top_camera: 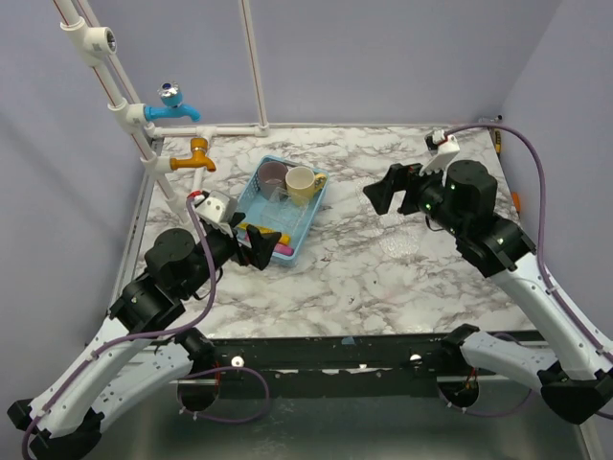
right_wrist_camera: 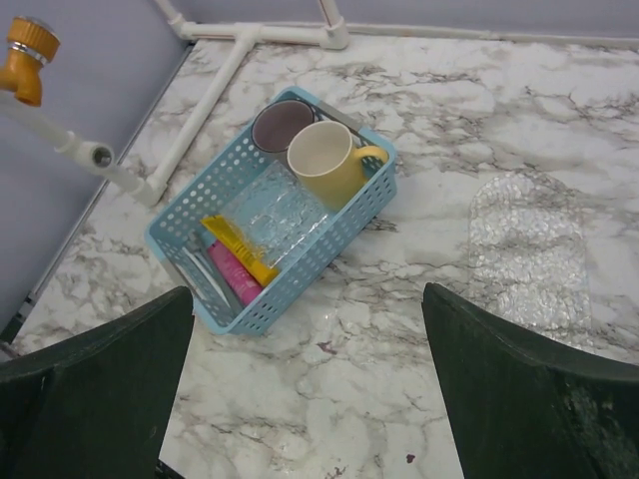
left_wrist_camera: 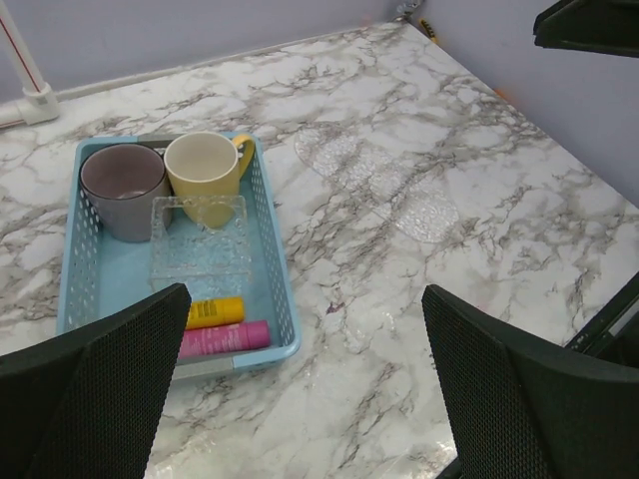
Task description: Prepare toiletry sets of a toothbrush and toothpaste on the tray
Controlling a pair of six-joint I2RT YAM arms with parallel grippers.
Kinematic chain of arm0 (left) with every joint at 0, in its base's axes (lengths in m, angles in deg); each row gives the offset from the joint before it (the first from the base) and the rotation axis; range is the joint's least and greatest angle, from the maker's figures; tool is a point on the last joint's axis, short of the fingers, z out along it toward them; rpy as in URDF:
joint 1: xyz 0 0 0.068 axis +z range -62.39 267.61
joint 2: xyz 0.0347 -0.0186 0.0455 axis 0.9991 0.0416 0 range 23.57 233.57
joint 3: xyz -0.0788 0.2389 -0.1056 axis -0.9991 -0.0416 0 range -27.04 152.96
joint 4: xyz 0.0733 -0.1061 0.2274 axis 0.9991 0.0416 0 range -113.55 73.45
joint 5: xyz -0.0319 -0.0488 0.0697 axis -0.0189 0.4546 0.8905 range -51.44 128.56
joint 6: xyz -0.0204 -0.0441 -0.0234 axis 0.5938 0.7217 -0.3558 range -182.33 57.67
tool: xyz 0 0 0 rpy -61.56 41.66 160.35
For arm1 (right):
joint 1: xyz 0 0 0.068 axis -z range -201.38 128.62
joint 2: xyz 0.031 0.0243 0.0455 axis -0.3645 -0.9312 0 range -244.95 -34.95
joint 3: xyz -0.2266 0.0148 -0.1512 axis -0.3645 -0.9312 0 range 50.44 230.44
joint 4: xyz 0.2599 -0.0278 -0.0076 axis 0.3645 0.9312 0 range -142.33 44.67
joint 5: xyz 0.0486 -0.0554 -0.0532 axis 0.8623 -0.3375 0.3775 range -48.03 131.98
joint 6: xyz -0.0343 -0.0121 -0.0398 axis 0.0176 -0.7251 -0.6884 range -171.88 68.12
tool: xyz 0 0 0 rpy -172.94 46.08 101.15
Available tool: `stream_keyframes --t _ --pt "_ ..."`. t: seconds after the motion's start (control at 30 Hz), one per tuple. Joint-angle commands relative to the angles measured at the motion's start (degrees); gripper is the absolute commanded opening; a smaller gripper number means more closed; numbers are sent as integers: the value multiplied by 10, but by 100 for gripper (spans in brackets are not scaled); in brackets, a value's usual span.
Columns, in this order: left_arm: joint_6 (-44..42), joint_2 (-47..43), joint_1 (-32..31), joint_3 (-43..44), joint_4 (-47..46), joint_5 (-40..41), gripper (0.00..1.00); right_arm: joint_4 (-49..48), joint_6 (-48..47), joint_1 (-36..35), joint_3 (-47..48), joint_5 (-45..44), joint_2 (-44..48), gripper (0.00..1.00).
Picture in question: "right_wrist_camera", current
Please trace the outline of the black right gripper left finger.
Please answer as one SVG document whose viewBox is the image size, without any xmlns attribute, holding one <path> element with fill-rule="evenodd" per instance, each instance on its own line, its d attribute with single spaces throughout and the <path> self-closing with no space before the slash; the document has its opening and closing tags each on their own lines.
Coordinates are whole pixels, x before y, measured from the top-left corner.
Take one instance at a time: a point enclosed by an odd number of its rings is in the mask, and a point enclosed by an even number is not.
<svg viewBox="0 0 639 479">
<path fill-rule="evenodd" d="M 4 478 L 177 478 L 160 460 L 194 328 L 178 286 L 1 364 Z"/>
</svg>

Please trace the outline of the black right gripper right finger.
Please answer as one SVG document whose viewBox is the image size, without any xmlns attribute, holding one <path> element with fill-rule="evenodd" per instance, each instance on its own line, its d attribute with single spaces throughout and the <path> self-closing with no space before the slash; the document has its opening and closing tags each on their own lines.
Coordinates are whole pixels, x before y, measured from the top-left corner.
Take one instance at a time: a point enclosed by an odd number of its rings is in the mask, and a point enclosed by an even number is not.
<svg viewBox="0 0 639 479">
<path fill-rule="evenodd" d="M 635 478 L 638 368 L 430 282 L 422 313 L 466 478 Z"/>
</svg>

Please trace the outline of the clear textured glass tray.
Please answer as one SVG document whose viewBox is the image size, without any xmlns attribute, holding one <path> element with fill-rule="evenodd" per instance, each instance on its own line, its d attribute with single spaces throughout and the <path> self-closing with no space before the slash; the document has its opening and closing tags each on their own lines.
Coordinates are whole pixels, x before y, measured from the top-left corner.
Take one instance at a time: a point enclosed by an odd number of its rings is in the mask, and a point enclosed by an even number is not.
<svg viewBox="0 0 639 479">
<path fill-rule="evenodd" d="M 472 199 L 468 233 L 472 302 L 555 341 L 589 346 L 586 242 L 571 189 L 542 173 L 496 177 Z"/>
</svg>

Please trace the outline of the light blue perforated basket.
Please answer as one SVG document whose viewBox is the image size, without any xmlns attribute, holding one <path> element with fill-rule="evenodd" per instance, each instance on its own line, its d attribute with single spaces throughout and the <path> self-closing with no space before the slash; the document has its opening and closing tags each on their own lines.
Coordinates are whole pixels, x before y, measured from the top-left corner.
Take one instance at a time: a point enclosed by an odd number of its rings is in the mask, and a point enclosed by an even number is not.
<svg viewBox="0 0 639 479">
<path fill-rule="evenodd" d="M 349 203 L 329 216 L 308 246 L 241 313 L 234 315 L 204 266 L 194 263 L 189 232 L 205 245 L 215 237 L 201 219 L 221 215 L 225 207 L 277 160 L 258 149 L 245 126 L 149 223 L 146 243 L 173 280 L 194 293 L 196 315 L 215 334 L 264 333 L 309 287 L 396 194 L 394 159 L 363 162 L 367 183 Z"/>
</svg>

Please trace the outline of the yellow mug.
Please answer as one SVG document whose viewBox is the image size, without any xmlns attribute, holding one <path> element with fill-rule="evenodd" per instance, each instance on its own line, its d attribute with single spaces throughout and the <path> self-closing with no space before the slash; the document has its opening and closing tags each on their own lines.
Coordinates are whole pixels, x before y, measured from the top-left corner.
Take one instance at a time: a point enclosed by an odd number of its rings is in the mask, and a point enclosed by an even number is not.
<svg viewBox="0 0 639 479">
<path fill-rule="evenodd" d="M 294 175 L 333 212 L 340 211 L 366 184 L 362 161 L 367 157 L 385 164 L 389 153 L 377 146 L 358 147 L 346 125 L 336 121 L 305 127 L 287 153 Z"/>
</svg>

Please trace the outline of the purple mug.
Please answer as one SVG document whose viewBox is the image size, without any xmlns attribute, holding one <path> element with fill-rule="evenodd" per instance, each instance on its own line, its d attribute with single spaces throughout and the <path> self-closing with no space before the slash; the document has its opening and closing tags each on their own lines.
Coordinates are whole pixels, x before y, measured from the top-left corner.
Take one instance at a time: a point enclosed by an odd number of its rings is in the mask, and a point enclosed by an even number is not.
<svg viewBox="0 0 639 479">
<path fill-rule="evenodd" d="M 285 152 L 293 138 L 316 120 L 316 113 L 307 103 L 283 100 L 264 108 L 254 120 L 252 140 L 266 153 Z"/>
</svg>

